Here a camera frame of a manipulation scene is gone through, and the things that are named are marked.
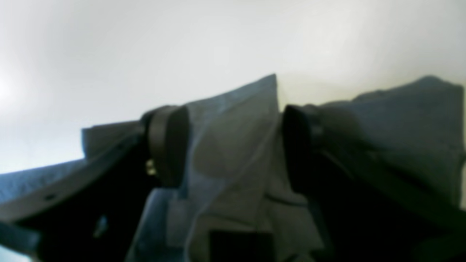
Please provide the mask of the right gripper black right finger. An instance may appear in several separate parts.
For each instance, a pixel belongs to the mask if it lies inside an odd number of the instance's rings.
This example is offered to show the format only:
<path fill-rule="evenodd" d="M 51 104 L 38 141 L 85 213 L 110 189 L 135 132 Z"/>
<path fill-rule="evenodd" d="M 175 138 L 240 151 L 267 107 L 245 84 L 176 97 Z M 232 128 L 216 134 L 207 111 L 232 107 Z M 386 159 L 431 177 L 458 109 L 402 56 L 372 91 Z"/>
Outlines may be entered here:
<path fill-rule="evenodd" d="M 315 197 L 319 186 L 316 155 L 323 147 L 324 128 L 316 106 L 285 107 L 282 135 L 286 167 L 294 192 Z"/>

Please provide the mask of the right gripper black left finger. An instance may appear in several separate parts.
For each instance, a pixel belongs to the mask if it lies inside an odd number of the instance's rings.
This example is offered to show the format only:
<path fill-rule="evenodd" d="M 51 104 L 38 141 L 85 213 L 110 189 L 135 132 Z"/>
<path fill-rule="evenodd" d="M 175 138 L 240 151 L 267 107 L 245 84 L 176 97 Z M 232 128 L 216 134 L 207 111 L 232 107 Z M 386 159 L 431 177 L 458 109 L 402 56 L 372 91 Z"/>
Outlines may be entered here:
<path fill-rule="evenodd" d="M 163 106 L 146 112 L 141 123 L 149 158 L 145 169 L 161 187 L 179 188 L 183 181 L 190 136 L 186 106 Z"/>

